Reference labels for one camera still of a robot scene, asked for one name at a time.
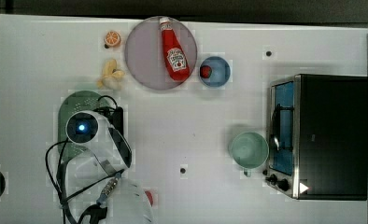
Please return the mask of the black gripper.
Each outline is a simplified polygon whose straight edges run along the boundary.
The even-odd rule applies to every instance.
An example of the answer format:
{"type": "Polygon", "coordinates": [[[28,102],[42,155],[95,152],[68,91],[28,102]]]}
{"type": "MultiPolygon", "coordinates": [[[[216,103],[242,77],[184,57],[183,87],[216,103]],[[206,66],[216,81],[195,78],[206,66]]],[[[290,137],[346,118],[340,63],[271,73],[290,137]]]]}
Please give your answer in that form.
{"type": "Polygon", "coordinates": [[[120,106],[116,108],[102,106],[96,108],[95,112],[105,116],[116,130],[118,130],[121,134],[124,134],[124,116],[123,109],[120,106]]]}

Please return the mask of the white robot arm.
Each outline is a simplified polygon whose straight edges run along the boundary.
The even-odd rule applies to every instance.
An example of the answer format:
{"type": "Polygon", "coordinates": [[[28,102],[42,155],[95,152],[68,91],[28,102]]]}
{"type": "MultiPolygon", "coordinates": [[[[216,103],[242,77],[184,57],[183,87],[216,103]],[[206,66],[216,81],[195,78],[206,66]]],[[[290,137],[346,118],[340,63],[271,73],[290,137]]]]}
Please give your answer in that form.
{"type": "Polygon", "coordinates": [[[83,110],[67,120],[68,143],[83,152],[58,168],[61,207],[69,224],[155,224],[151,200],[125,172],[132,150],[111,122],[83,110]]]}

